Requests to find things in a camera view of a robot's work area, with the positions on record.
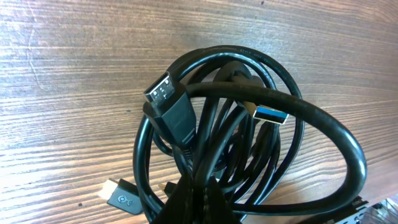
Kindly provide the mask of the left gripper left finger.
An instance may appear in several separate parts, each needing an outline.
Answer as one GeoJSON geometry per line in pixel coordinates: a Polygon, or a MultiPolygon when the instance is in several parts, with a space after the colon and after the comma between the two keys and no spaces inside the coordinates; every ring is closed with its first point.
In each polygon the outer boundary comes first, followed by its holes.
{"type": "Polygon", "coordinates": [[[167,182],[164,192],[168,200],[152,224],[192,224],[193,189],[190,176],[183,175],[177,184],[167,182]]]}

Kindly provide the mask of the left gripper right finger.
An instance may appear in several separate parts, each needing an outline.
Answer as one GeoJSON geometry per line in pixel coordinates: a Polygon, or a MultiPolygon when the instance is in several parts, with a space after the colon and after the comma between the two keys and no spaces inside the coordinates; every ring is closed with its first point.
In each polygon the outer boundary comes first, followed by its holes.
{"type": "Polygon", "coordinates": [[[203,191],[204,224],[240,224],[214,177],[203,191]]]}

